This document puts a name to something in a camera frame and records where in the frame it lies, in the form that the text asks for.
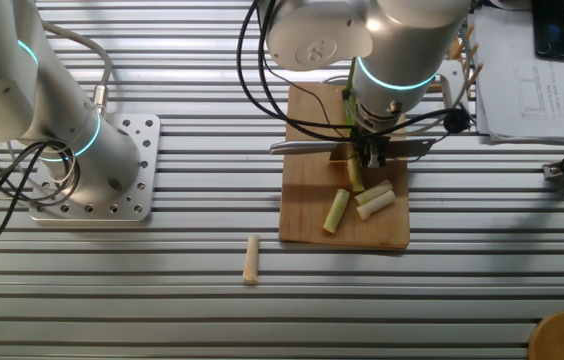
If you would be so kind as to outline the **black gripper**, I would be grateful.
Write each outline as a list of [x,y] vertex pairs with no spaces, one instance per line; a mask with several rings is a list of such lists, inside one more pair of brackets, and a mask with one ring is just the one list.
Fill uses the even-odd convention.
[[379,136],[362,128],[352,130],[352,140],[362,168],[381,168],[386,165],[386,159],[381,151],[386,148],[391,138]]

